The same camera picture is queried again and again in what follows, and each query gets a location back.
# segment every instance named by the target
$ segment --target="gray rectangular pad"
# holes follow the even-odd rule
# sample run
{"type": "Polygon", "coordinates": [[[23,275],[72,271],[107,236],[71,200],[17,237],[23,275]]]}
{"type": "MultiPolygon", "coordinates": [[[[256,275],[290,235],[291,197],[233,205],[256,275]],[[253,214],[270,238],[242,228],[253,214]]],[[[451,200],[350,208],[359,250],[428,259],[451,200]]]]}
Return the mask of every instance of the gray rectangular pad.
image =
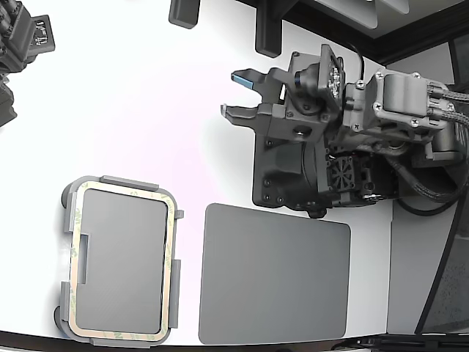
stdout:
{"type": "Polygon", "coordinates": [[[78,284],[76,302],[80,328],[160,331],[166,214],[162,202],[86,191],[81,225],[89,237],[86,283],[78,284]]]}
{"type": "Polygon", "coordinates": [[[250,345],[341,338],[346,224],[214,204],[205,219],[199,338],[250,345]]]}

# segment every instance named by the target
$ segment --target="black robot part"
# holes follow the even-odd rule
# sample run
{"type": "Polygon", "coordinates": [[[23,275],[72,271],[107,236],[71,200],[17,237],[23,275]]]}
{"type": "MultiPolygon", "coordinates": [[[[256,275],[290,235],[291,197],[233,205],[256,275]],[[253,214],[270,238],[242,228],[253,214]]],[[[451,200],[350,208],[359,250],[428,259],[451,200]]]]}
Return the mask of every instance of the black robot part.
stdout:
{"type": "Polygon", "coordinates": [[[20,1],[0,0],[0,127],[17,117],[7,74],[23,71],[39,54],[54,50],[49,16],[32,17],[20,1]]]}
{"type": "Polygon", "coordinates": [[[256,108],[222,106],[233,125],[256,134],[258,206],[322,218],[328,208],[415,193],[452,202],[465,189],[469,118],[450,98],[469,97],[439,82],[382,70],[368,84],[347,84],[328,45],[321,56],[294,52],[288,71],[241,70],[232,80],[262,96],[256,108]]]}

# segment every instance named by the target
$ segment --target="black stand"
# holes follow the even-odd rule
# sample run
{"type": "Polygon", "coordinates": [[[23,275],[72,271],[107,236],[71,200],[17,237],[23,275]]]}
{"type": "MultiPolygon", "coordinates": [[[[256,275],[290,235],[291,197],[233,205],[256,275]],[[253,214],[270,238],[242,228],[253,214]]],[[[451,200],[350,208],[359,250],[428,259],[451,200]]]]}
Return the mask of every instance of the black stand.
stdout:
{"type": "Polygon", "coordinates": [[[277,57],[281,54],[282,18],[298,0],[259,0],[256,20],[256,51],[277,57]]]}
{"type": "Polygon", "coordinates": [[[199,21],[200,0],[171,0],[169,22],[192,29],[199,21]]]}

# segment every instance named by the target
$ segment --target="gray tablet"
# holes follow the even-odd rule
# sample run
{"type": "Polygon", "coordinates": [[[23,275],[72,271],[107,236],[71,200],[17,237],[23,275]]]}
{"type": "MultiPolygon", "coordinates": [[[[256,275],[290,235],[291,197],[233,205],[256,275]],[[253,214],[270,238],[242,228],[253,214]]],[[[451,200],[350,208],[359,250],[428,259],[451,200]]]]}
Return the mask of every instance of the gray tablet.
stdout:
{"type": "Polygon", "coordinates": [[[57,325],[94,345],[150,347],[176,327],[179,262],[174,198],[157,185],[83,177],[63,195],[72,235],[70,281],[57,325]]]}
{"type": "Polygon", "coordinates": [[[206,345],[344,336],[346,224],[213,204],[205,218],[199,338],[206,345]]]}

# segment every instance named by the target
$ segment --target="white table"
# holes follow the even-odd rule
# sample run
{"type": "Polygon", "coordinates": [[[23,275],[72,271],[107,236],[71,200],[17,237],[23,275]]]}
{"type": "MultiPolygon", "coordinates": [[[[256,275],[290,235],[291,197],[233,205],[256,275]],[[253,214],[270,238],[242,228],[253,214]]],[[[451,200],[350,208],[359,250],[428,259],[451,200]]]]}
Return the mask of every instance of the white table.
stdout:
{"type": "MultiPolygon", "coordinates": [[[[254,9],[203,0],[188,31],[169,24],[169,3],[25,1],[33,15],[51,16],[57,49],[10,76],[18,118],[0,130],[0,331],[63,337],[53,322],[70,261],[60,195],[80,176],[113,175],[158,183],[185,210],[176,243],[180,324],[166,344],[200,344],[205,208],[254,208],[254,133],[231,126],[219,106],[254,106],[259,96],[230,74],[286,68],[292,51],[319,54],[329,42],[286,23],[283,54],[273,60],[254,51],[254,9]]],[[[357,79],[355,54],[333,49],[348,81],[357,79]]],[[[378,67],[367,62],[367,76],[378,67]]],[[[347,337],[386,330],[391,218],[390,202],[327,217],[352,229],[347,337]]]]}

